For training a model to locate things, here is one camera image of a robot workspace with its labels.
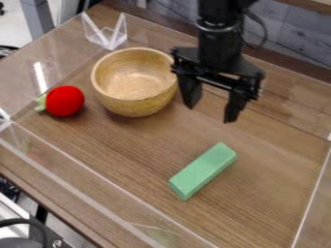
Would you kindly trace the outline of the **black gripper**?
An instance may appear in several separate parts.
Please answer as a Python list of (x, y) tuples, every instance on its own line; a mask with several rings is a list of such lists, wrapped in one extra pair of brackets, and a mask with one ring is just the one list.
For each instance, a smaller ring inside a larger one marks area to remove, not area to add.
[(228, 67), (217, 69), (199, 63), (194, 47), (174, 47), (171, 54), (171, 71), (179, 80), (186, 106), (195, 108), (202, 98), (202, 84), (206, 83), (229, 92), (225, 122), (236, 122), (248, 103), (260, 99), (266, 72), (242, 56)]

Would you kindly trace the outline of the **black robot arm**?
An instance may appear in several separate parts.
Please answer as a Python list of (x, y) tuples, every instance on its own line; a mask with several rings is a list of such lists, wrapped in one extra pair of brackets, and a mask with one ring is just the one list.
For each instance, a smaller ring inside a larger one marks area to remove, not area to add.
[(252, 100), (261, 96), (266, 72), (242, 54), (245, 16), (268, 27), (250, 11), (260, 0), (198, 0), (198, 47), (173, 48), (173, 72), (178, 76), (186, 106), (193, 109), (202, 98), (206, 83), (229, 92), (225, 122), (236, 122)]

